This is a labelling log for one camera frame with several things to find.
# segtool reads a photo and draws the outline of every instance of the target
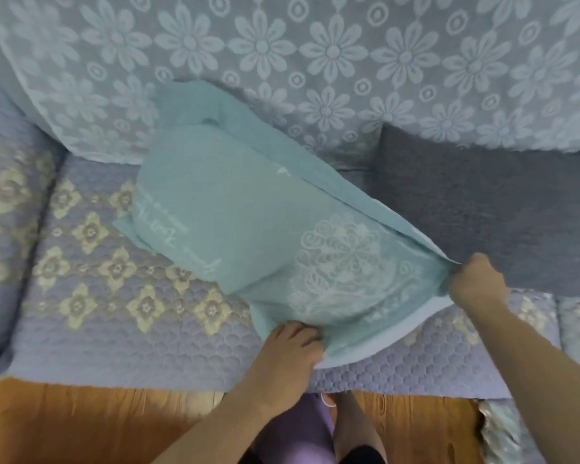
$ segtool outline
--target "teal pillowcase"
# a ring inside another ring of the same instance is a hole
[[[321,367],[358,361],[451,304],[455,264],[406,220],[206,82],[166,83],[116,226],[250,305],[258,334],[321,327]]]

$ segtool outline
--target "hand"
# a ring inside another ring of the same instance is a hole
[[[300,322],[279,325],[233,392],[261,408],[269,420],[292,408],[307,390],[314,366],[322,360],[320,339],[317,329]]]
[[[484,307],[507,305],[509,288],[485,254],[473,254],[449,285],[451,300],[466,313]]]

